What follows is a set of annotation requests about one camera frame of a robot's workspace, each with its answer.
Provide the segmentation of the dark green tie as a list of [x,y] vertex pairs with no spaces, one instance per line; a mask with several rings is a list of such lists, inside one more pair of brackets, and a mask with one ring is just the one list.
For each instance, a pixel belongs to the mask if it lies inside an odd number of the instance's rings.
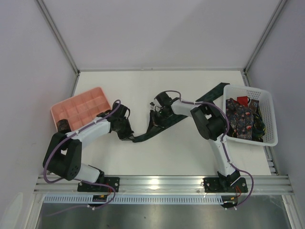
[[134,143],[144,142],[174,126],[187,117],[191,117],[199,134],[207,140],[216,140],[218,136],[226,132],[227,121],[221,114],[221,110],[215,105],[214,100],[224,94],[224,88],[229,83],[219,83],[209,92],[194,102],[187,102],[178,97],[171,98],[163,91],[157,94],[150,103],[149,124],[144,134],[130,136]]

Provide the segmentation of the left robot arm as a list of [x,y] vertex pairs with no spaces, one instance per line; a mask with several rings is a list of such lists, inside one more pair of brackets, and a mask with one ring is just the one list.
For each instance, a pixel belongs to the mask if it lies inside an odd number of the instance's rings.
[[115,101],[111,110],[98,114],[87,125],[71,131],[55,133],[44,161],[43,178],[49,183],[78,180],[87,184],[103,184],[104,172],[82,162],[82,151],[97,138],[116,132],[119,139],[133,135],[128,120],[130,109]]

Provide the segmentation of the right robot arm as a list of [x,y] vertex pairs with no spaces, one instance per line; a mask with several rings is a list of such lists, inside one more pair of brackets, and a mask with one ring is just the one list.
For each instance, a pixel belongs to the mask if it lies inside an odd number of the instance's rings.
[[193,119],[201,137],[207,140],[218,165],[219,186],[228,191],[240,178],[240,172],[232,165],[227,149],[226,134],[229,121],[223,111],[210,102],[190,102],[180,96],[171,98],[163,91],[150,102],[152,123],[165,128],[165,121],[175,115],[184,115]]

